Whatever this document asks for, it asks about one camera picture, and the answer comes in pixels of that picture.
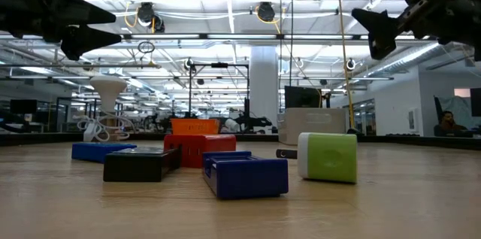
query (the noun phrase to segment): white column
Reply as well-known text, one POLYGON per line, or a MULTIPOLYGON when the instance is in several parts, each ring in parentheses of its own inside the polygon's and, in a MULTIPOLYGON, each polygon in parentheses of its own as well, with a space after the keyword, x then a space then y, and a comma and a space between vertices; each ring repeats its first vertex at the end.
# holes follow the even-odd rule
POLYGON ((279 110, 277 60, 276 47, 251 47, 249 61, 250 111, 256 116, 267 117, 276 127, 277 111, 279 110))

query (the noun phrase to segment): black box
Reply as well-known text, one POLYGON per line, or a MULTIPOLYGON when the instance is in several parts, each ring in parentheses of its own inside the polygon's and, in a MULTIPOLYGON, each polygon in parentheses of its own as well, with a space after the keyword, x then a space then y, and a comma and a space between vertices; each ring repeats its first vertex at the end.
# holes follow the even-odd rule
POLYGON ((160 182, 180 167, 182 150, 138 147, 105 156, 104 182, 160 182))

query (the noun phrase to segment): green cube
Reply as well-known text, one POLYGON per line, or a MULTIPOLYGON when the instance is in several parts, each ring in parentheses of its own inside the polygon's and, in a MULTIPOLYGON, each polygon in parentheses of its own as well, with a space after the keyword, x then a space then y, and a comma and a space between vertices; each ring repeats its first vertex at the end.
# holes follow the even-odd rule
POLYGON ((298 173, 304 179, 356 183, 357 137, 302 133, 298 140, 298 173))

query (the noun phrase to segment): monitor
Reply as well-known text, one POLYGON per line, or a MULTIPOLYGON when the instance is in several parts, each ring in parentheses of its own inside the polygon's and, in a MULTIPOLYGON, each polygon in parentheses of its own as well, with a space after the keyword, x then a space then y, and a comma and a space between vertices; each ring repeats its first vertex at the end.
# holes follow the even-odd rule
POLYGON ((481 116, 481 88, 471 89, 471 115, 481 116))
POLYGON ((10 113, 33 114, 37 112, 37 100, 11 99, 10 113))
POLYGON ((322 107, 322 92, 320 89, 285 86, 286 108, 291 107, 322 107))

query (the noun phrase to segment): wooden table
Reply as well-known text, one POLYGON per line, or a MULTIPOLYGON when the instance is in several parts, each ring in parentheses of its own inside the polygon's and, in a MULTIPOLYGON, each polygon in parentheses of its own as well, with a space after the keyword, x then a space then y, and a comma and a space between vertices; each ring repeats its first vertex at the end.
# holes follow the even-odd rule
MULTIPOLYGON (((160 146, 159 142, 138 142, 160 146)), ((276 143, 239 143, 274 157, 276 143)), ((218 201, 197 169, 104 183, 71 144, 0 148, 0 238, 481 238, 481 152, 359 144, 358 184, 297 176, 281 198, 218 201)))

